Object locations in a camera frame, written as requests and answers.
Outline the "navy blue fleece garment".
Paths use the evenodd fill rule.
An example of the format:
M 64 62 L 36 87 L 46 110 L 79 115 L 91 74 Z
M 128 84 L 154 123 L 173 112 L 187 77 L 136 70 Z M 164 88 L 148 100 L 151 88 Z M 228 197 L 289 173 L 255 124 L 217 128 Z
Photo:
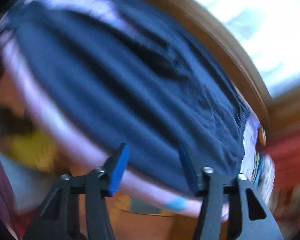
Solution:
M 102 148 L 189 193 L 178 156 L 235 176 L 249 111 L 209 51 L 141 0 L 34 0 L 8 11 L 30 72 Z

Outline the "lilac patterned bed sheet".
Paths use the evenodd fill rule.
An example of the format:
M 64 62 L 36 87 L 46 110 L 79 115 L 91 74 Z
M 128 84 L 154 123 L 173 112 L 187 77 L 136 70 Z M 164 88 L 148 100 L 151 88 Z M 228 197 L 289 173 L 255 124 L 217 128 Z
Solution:
M 16 5 L 32 1 L 34 0 L 16 0 L 10 9 Z M 112 1 L 129 2 L 130 0 Z M 141 1 L 162 12 L 146 1 Z M 103 164 L 107 157 L 115 153 L 120 144 L 112 151 L 102 148 L 67 118 L 57 104 L 44 92 L 39 83 L 35 80 L 34 75 L 30 72 L 25 56 L 21 52 L 17 39 L 8 25 L 7 14 L 10 9 L 6 10 L 0 19 L 0 58 L 3 62 L 5 72 L 11 78 L 11 83 L 17 89 L 17 94 L 25 108 L 25 113 L 29 116 L 30 120 L 34 122 L 36 128 L 49 135 L 64 154 L 77 165 L 92 169 Z M 243 172 L 248 179 L 252 179 L 254 159 L 256 156 L 257 134 L 261 124 L 245 98 L 233 83 L 232 85 L 249 111 L 243 132 L 244 157 L 239 172 Z M 129 168 L 123 176 L 121 190 L 124 194 L 159 209 L 181 213 L 190 217 L 196 217 L 199 214 L 200 202 L 193 196 L 190 188 L 187 194 L 169 188 L 133 167 L 130 163 L 130 159 Z

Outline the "yellow cloth item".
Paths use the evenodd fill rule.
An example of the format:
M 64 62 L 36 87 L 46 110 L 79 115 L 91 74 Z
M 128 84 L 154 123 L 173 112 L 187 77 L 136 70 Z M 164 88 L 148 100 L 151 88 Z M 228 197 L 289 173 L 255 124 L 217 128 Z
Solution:
M 1 136 L 0 153 L 28 168 L 52 173 L 58 148 L 49 135 L 36 129 L 27 134 Z

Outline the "brown wooden headboard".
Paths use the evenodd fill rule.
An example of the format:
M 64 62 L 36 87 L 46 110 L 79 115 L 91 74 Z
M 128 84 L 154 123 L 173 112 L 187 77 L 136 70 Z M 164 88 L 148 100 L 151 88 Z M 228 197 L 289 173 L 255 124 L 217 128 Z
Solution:
M 253 78 L 254 65 L 226 27 L 194 0 L 146 1 L 169 14 L 208 48 L 253 108 L 261 124 L 268 125 L 269 113 Z

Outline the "window with metal frame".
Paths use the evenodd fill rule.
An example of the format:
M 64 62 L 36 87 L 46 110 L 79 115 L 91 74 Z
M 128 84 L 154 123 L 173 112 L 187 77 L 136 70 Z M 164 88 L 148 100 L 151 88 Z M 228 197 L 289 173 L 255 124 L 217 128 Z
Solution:
M 239 42 L 277 98 L 300 85 L 300 0 L 194 0 Z

